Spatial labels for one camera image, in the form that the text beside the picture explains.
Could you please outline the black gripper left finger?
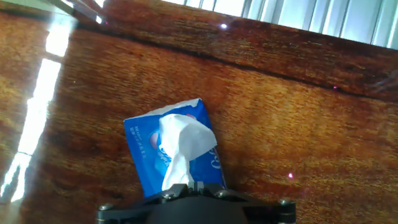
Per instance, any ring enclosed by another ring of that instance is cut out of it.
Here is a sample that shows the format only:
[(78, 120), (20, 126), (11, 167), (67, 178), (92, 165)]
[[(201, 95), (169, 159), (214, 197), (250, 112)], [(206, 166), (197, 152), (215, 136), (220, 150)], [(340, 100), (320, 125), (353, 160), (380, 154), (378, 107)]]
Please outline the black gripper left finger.
[(174, 184), (170, 189), (156, 193), (131, 205), (121, 207), (105, 203), (96, 211), (96, 223), (127, 223), (127, 220), (143, 217), (156, 206), (189, 196), (196, 189), (196, 183)]

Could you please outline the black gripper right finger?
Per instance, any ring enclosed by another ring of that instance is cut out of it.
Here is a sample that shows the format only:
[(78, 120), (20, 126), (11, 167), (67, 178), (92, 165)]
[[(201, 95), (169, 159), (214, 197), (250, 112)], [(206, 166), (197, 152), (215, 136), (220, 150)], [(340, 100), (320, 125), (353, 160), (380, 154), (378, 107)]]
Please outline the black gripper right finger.
[(201, 209), (217, 223), (295, 223), (296, 203), (290, 199), (260, 200), (220, 184), (197, 183), (205, 199)]

